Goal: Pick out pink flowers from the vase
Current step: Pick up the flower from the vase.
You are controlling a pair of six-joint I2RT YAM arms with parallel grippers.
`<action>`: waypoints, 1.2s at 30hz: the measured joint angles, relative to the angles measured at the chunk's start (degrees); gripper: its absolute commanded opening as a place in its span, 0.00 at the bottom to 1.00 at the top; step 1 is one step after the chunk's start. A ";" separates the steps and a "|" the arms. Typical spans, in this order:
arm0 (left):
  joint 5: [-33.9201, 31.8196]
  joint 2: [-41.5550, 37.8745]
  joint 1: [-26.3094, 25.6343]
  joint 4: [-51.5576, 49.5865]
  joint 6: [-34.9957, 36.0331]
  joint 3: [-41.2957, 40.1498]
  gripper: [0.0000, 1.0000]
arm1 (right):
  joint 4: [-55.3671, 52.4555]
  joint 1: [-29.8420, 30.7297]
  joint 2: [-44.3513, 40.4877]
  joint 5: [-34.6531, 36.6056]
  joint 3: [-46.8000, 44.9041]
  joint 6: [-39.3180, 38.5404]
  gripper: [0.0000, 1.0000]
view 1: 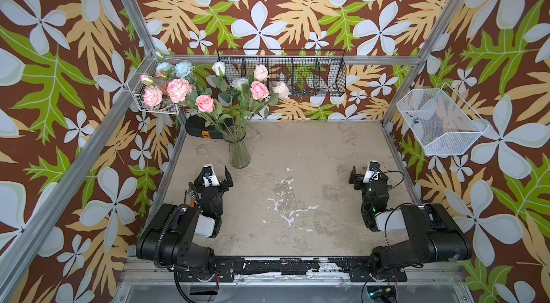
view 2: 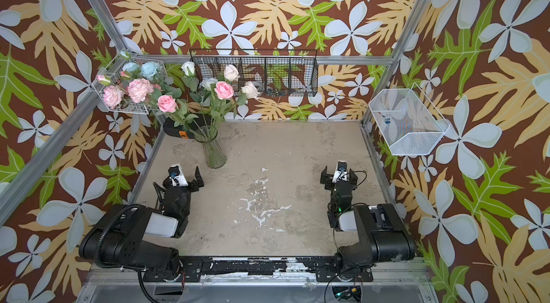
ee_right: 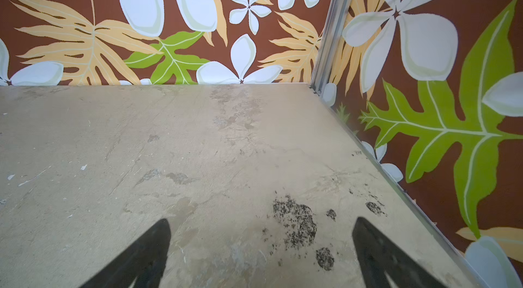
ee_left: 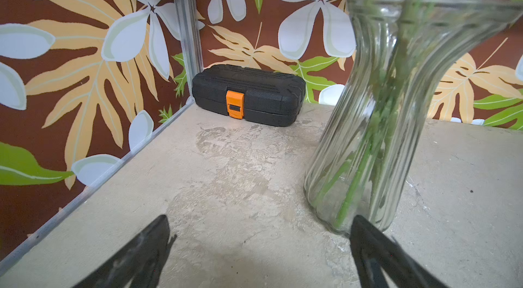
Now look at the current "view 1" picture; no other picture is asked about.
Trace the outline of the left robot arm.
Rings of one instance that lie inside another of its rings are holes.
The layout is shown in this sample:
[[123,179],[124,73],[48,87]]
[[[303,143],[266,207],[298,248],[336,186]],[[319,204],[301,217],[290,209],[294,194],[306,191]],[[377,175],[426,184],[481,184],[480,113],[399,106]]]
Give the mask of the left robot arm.
[[163,204],[136,244],[136,257],[159,269],[187,268],[212,274],[214,251],[193,243],[195,236],[215,238],[223,223],[223,195],[233,187],[230,172],[219,180],[211,164],[188,184],[195,205]]

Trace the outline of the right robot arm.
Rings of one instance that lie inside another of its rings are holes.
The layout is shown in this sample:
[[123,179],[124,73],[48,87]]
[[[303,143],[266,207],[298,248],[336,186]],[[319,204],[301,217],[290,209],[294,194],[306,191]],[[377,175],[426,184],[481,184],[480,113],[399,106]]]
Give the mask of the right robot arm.
[[388,174],[380,164],[370,162],[364,174],[353,168],[349,184],[361,192],[361,215],[365,226],[382,232],[405,231],[408,239],[396,244],[375,247],[369,256],[369,275],[378,279],[391,278],[405,267],[469,260],[473,246],[461,228],[441,204],[416,205],[403,203],[388,208],[390,191]]

